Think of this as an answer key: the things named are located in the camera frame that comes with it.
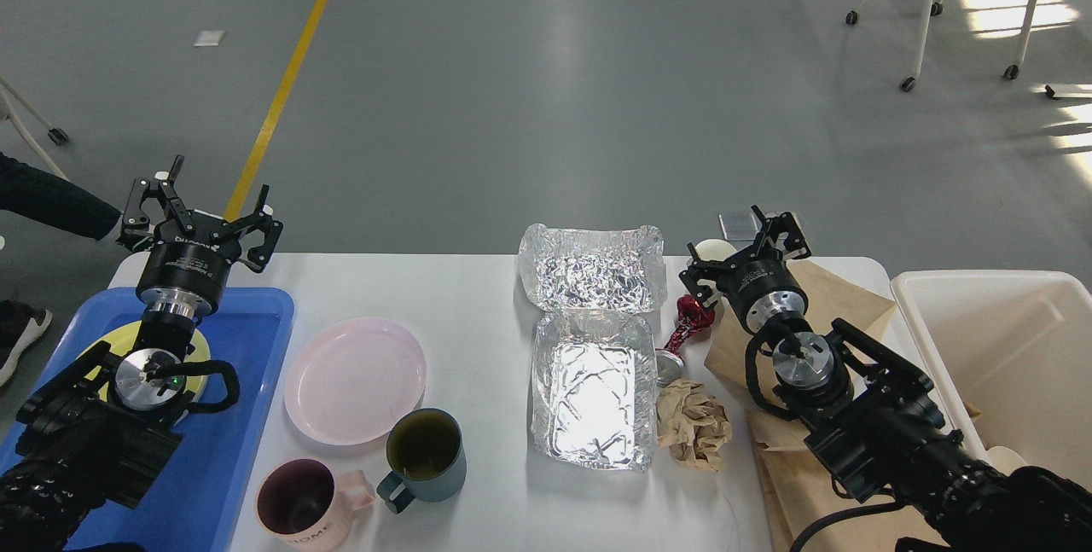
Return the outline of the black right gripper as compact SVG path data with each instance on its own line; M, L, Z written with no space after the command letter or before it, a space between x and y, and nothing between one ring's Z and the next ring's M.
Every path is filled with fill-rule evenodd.
M729 257L722 262L723 272L703 270L697 265L710 261L695 259L695 242L690 242L690 261L680 272L680 280L710 310L726 302L725 310L734 312L749 334L759 334L771 320L784 322L795 332L808 332L809 322L804 319L808 310L806 293L784 263L811 257L799 222L792 212L767 215L759 205L750 209L759 230L749 256L738 252Z

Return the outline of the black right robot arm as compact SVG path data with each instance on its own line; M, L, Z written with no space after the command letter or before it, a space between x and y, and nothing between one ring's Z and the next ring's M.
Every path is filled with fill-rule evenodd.
M831 525L912 506L943 551L1088 551L1088 491L1041 467L1002 474L972 459L963 432L943 434L923 369L842 318L816 334L788 268L811 255L796 215L752 213L752 244L690 242L680 280L702 310L726 300L749 334L741 369L753 404L803 423L832 490L857 501L808 525L792 549Z

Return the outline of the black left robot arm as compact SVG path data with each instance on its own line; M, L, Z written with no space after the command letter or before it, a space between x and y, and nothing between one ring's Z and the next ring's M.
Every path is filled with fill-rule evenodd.
M258 193L233 221L191 210L174 183L183 166L132 185L118 240L149 250L136 284L144 312L122 354L99 340L17 412L20 462L3 474L3 548L59 551L105 502L136 504L181 443L186 415L237 404L241 381L222 360L192 357L195 327L218 310L234 263L262 272L283 224Z

